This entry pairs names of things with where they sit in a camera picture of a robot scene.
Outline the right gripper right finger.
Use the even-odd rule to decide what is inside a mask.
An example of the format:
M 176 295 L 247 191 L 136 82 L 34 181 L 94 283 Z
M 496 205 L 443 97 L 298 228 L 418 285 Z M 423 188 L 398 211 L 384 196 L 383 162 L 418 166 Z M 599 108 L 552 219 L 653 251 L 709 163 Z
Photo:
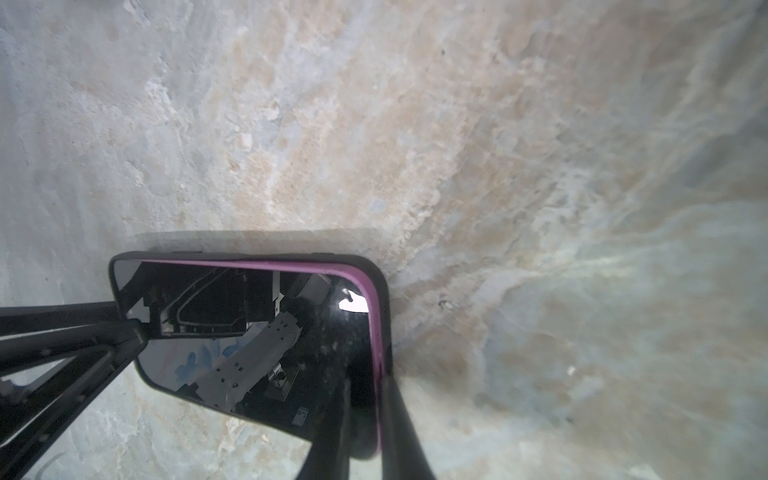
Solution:
M 435 480 L 393 376 L 381 383 L 381 453 L 383 480 Z

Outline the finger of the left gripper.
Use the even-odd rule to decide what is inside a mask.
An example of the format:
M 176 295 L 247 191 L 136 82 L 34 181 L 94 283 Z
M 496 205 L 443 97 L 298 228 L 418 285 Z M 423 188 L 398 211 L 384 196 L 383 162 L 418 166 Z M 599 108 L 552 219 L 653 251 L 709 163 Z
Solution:
M 1 308 L 1 335 L 25 335 L 118 322 L 115 302 Z
M 20 479 L 147 345 L 137 321 L 1 341 L 1 477 Z

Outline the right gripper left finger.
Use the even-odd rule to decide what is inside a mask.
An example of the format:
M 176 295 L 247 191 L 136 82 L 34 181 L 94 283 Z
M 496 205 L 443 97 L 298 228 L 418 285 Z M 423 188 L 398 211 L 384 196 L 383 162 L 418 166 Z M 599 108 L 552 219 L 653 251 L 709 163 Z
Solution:
M 334 392 L 297 480 L 347 480 L 350 470 L 350 393 L 344 379 Z

